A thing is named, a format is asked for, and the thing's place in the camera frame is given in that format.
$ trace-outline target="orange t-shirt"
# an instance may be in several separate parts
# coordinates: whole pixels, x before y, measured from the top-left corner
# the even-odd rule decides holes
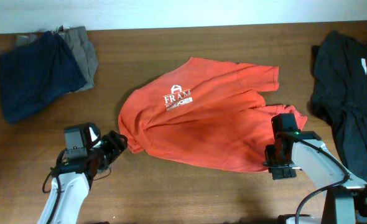
[[[119,114],[120,133],[132,152],[187,164],[261,172],[273,144],[271,118],[293,113],[302,129],[307,117],[293,106],[266,106],[258,91],[279,87],[278,67],[190,58],[134,91]]]

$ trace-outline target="wood grain surface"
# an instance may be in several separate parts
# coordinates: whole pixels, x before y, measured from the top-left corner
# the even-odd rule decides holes
[[[279,89],[262,94],[267,104],[291,104],[309,116],[304,129],[317,132],[337,156],[330,127],[309,111],[310,49],[331,30],[367,40],[367,22],[89,32],[100,62],[94,89],[67,94],[15,125],[3,120],[0,106],[0,223],[37,222],[49,196],[42,182],[65,147],[64,127],[91,121],[103,133],[117,130],[117,115],[132,91],[189,57],[280,66]],[[0,35],[0,54],[14,41],[14,35]],[[315,190],[302,172],[273,181],[267,172],[206,169],[146,152],[125,151],[112,168],[94,182],[78,223],[268,223],[294,213]],[[303,213],[321,217],[323,203],[319,195]]]

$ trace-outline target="gray folded garment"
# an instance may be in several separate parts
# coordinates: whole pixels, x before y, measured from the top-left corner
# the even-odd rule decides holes
[[[77,91],[84,91],[93,88],[95,86],[94,76],[99,62],[96,58],[95,48],[88,40],[85,27],[82,26],[67,29],[59,32],[58,34],[69,46],[69,49],[72,51],[72,54],[86,80],[86,84]],[[28,45],[37,39],[38,37],[35,34],[29,34],[29,36],[18,35],[16,46]]]

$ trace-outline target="clothing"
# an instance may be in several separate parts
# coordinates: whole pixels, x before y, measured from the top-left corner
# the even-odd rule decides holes
[[[58,34],[69,46],[86,80],[85,86],[77,91],[85,91],[93,88],[95,86],[94,76],[99,63],[96,58],[95,48],[88,40],[85,27],[81,26],[67,30],[63,30],[63,27],[61,27],[61,32],[58,32]],[[37,39],[38,37],[35,34],[29,34],[29,36],[18,35],[16,45],[28,45]]]
[[[238,172],[266,168],[264,150],[273,144],[271,119],[293,106],[266,106],[259,91],[279,87],[278,67],[191,58],[134,91],[119,114],[120,133],[132,152]]]
[[[85,83],[65,41],[49,31],[38,41],[0,56],[1,107],[12,124]]]
[[[343,165],[367,181],[367,45],[330,33],[317,52],[314,77],[315,115],[332,126]]]

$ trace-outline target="logo on shirt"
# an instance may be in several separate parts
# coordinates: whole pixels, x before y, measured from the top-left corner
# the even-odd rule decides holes
[[[167,111],[191,103],[193,99],[192,97],[188,97],[189,95],[190,89],[182,91],[180,85],[173,85],[171,87],[171,94],[163,96]]]

